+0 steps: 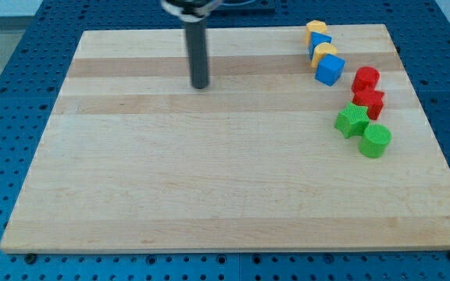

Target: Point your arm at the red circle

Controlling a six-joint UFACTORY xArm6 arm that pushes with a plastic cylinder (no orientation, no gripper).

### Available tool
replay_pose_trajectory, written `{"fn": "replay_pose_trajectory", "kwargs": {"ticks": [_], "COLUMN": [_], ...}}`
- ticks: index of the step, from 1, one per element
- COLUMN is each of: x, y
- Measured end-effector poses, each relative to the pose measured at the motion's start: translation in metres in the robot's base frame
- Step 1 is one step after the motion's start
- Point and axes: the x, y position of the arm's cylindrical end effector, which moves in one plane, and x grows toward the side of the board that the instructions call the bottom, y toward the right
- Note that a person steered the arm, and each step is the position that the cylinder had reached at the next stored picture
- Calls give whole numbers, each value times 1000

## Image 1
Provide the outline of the robot arm flange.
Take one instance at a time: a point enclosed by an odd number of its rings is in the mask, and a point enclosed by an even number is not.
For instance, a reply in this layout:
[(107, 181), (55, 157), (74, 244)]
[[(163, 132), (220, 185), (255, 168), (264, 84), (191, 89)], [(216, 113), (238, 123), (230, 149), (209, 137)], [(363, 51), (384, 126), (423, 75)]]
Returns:
[(223, 0), (161, 0), (162, 8), (185, 23), (197, 23), (222, 5)]

